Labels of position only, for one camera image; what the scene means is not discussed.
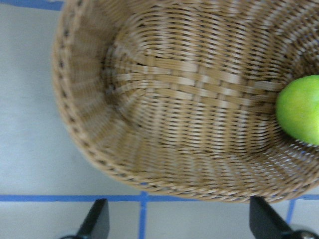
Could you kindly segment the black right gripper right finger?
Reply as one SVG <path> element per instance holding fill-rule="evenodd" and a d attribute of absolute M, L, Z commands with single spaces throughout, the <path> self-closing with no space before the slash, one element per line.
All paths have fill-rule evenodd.
<path fill-rule="evenodd" d="M 295 239 L 295 231 L 262 197 L 252 196 L 249 227 L 255 239 Z"/>

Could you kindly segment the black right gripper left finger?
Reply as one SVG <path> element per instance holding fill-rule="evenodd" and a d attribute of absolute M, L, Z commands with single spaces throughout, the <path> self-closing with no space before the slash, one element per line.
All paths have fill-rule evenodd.
<path fill-rule="evenodd" d="M 108 200 L 98 199 L 91 207 L 76 236 L 80 239 L 107 239 L 109 232 Z"/>

